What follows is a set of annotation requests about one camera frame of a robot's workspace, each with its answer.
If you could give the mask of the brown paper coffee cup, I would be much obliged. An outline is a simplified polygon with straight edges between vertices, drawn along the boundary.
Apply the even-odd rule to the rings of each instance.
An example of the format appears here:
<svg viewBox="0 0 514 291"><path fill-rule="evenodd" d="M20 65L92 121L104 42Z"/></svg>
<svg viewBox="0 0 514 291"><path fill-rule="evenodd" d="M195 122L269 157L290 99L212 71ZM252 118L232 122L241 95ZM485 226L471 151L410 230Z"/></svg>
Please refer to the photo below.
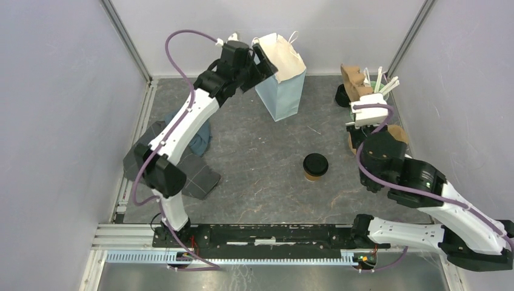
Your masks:
<svg viewBox="0 0 514 291"><path fill-rule="evenodd" d="M314 182L318 181L323 175L325 175L327 169L312 170L310 168L304 168L304 176L306 180Z"/></svg>

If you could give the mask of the light blue paper bag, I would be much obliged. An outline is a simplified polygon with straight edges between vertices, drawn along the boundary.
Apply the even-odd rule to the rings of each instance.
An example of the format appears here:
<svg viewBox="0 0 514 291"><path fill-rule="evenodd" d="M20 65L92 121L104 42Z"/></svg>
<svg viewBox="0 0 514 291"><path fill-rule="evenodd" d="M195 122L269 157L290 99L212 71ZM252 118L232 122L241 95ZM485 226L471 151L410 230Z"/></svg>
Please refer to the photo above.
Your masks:
<svg viewBox="0 0 514 291"><path fill-rule="evenodd" d="M297 38L298 32L294 31L289 38L271 33L252 39L252 44L259 44L271 63L278 68L274 75L255 87L275 122L297 114L299 109L306 66L293 47Z"/></svg>

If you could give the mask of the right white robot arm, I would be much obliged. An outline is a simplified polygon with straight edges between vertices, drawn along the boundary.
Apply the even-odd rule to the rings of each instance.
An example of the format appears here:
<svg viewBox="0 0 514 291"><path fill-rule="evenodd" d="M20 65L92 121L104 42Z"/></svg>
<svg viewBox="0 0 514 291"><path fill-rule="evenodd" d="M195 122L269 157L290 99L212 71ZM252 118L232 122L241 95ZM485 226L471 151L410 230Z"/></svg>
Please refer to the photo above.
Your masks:
<svg viewBox="0 0 514 291"><path fill-rule="evenodd" d="M350 231L355 246L396 244L428 250L473 272L513 269L512 221L491 219L477 210L433 165L411 158L406 143L387 129L353 124L346 129L356 150L361 184L373 193L387 188L389 199L436 220L410 224L358 215Z"/></svg>

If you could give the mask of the brown pulp cup carrier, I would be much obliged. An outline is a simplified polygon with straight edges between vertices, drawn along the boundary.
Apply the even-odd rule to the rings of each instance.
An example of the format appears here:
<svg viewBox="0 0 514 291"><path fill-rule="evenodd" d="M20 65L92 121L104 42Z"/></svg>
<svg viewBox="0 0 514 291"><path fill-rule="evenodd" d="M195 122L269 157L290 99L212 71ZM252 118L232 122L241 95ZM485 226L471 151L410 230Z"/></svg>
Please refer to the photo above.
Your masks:
<svg viewBox="0 0 514 291"><path fill-rule="evenodd" d="M371 95L373 89L364 85L365 75L356 65L341 65L343 85L350 102L359 101L362 96Z"/></svg>

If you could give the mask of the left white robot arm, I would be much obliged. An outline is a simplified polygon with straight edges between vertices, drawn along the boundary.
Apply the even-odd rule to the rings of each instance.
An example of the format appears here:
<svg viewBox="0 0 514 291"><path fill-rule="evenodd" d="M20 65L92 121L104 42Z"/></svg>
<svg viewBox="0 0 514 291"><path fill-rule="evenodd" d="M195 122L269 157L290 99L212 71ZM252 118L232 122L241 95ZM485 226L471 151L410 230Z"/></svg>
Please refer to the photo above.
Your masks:
<svg viewBox="0 0 514 291"><path fill-rule="evenodd" d="M184 150L237 90L246 92L278 71L258 41L248 45L229 40L220 46L220 57L197 77L188 99L167 127L147 144L135 146L136 179L143 179L157 197L164 225L169 228L167 239L176 247L190 241L186 227L190 219L182 201L187 175L177 166Z"/></svg>

